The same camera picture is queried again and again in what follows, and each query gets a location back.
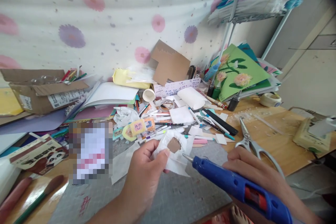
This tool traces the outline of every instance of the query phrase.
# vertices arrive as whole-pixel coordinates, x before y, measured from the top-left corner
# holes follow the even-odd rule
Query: pixelated blur
[[[112,138],[112,122],[69,125],[70,183],[89,184],[90,180],[112,176]]]

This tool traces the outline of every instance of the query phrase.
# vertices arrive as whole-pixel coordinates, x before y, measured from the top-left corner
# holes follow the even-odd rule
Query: glue gun nozzle
[[[190,161],[191,163],[194,161],[194,159],[191,158],[191,157],[189,157],[188,155],[186,155],[186,154],[184,154],[184,153],[182,153],[182,155],[183,155],[186,159],[188,159],[188,161]]]

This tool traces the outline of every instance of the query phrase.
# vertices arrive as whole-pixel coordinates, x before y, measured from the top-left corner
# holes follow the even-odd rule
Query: floral wall covering
[[[207,24],[220,1],[0,0],[0,68],[83,65],[108,79],[115,68],[150,63],[159,39],[203,67],[222,43],[225,25]],[[232,41],[248,30],[238,25]]]

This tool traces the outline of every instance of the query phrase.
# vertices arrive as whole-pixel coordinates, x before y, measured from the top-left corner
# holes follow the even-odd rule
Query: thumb
[[[168,157],[170,155],[170,150],[164,149],[156,156],[156,159],[152,161],[153,169],[158,172],[162,172],[166,167]]]

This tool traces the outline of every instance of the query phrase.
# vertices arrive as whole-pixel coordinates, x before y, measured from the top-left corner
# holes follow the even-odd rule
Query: label sticker
[[[21,100],[21,104],[25,109],[28,110],[33,110],[32,108],[32,102],[30,101],[30,97],[28,96],[23,96],[22,94],[20,94],[20,100]]]
[[[48,95],[48,99],[54,109],[62,107],[71,102],[78,100],[84,94],[84,90],[72,90],[69,92],[62,92],[57,94]]]

